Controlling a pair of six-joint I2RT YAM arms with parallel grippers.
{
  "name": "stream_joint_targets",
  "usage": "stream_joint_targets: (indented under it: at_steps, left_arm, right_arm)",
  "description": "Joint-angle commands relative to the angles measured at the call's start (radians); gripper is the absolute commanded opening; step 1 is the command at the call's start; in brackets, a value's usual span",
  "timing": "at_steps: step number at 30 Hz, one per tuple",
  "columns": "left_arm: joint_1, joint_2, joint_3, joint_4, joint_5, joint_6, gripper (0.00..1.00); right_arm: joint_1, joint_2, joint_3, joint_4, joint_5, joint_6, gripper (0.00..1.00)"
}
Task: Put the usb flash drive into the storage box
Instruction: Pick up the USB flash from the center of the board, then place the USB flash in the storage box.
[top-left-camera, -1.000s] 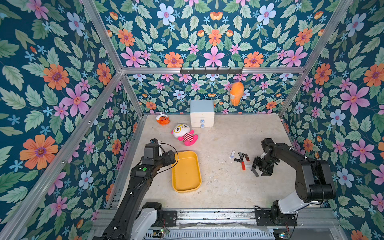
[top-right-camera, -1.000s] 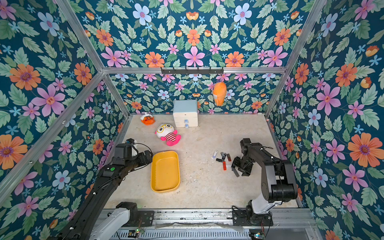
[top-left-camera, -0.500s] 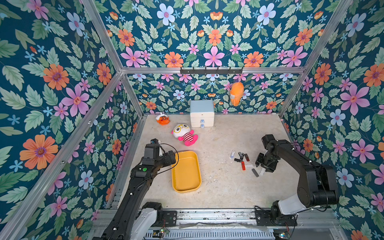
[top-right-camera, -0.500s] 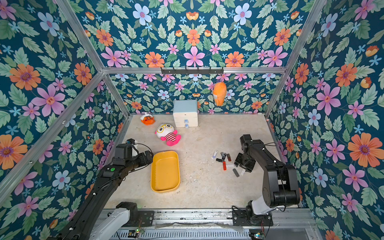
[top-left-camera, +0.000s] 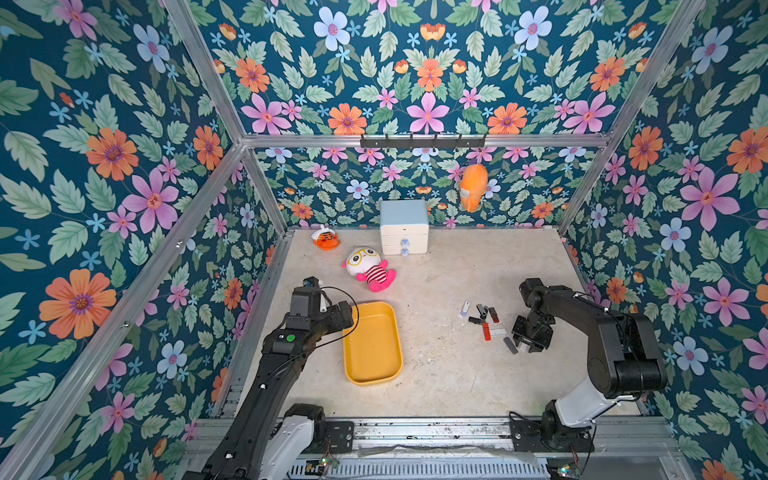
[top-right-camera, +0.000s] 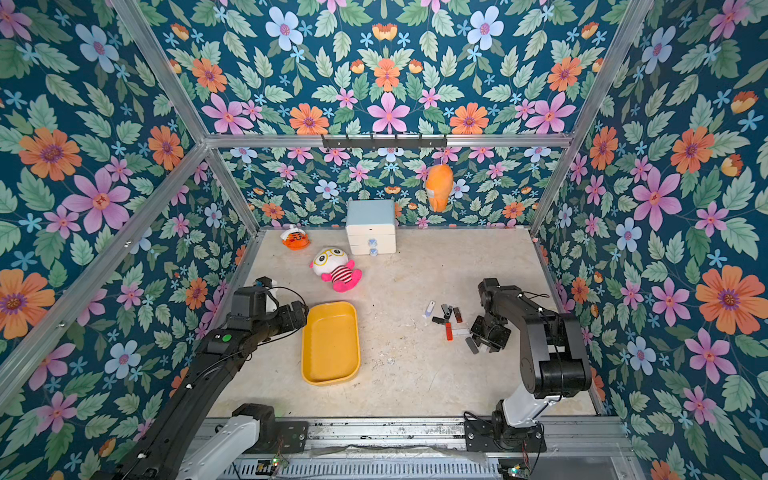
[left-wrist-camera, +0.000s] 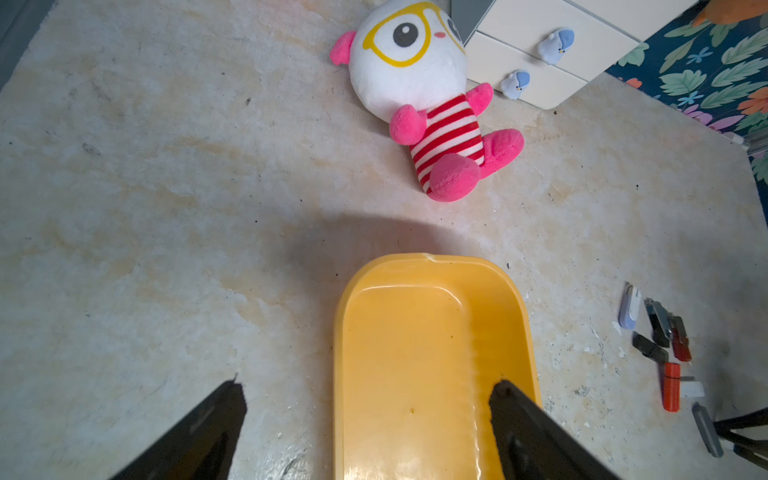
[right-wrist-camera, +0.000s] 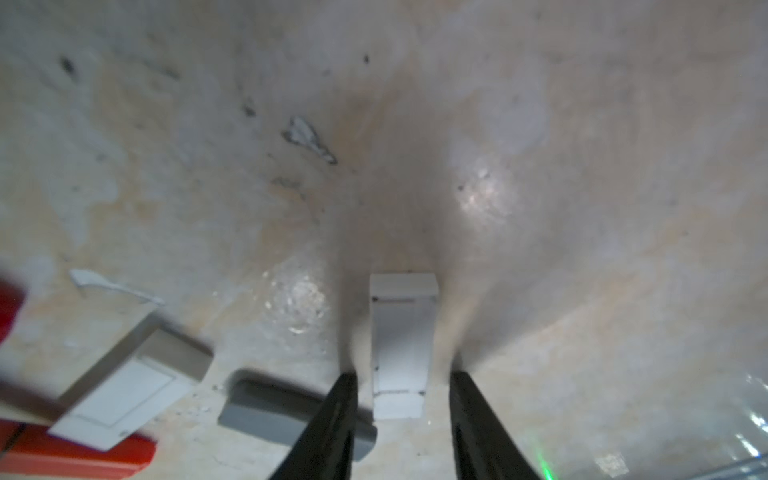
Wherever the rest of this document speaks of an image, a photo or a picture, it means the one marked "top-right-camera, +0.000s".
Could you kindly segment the grey usb flash drive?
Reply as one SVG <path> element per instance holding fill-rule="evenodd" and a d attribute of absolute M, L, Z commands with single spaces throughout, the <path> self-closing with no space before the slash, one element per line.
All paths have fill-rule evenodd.
<path fill-rule="evenodd" d="M 479 347 L 473 338 L 467 337 L 465 342 L 473 355 L 477 355 L 479 353 Z"/>

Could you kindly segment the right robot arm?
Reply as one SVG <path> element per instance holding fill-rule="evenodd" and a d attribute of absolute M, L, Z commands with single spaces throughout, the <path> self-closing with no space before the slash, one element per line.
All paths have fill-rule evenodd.
<path fill-rule="evenodd" d="M 511 329 L 519 332 L 522 385 L 491 415 L 496 436 L 533 428 L 546 409 L 591 388 L 588 354 L 573 315 L 547 309 L 521 288 L 502 286 L 495 278 L 482 280 L 478 293 L 484 313 L 466 340 L 473 353 L 482 347 L 498 353 L 507 346 Z"/>

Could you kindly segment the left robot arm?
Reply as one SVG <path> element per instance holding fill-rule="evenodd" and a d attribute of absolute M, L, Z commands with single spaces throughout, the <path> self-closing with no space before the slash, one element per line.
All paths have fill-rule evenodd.
<path fill-rule="evenodd" d="M 244 404 L 199 449 L 188 453 L 213 405 L 249 357 L 307 325 L 304 298 L 281 304 L 274 294 L 277 289 L 264 283 L 234 292 L 224 325 L 204 337 L 169 404 L 115 470 L 98 471 L 95 479 L 216 479 L 246 451 L 278 445 L 274 408 Z"/>

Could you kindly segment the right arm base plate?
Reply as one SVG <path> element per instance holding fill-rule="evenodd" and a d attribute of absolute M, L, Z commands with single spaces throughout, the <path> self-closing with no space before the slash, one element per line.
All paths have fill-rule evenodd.
<path fill-rule="evenodd" d="M 543 453 L 547 450 L 544 425 L 510 427 L 504 420 L 463 413 L 466 450 L 482 453 Z"/>

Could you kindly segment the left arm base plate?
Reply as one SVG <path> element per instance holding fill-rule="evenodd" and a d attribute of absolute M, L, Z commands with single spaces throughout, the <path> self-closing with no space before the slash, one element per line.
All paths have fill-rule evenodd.
<path fill-rule="evenodd" d="M 275 420 L 259 430 L 257 442 L 248 450 L 251 454 L 295 454 L 305 450 L 309 423 L 306 421 Z"/>

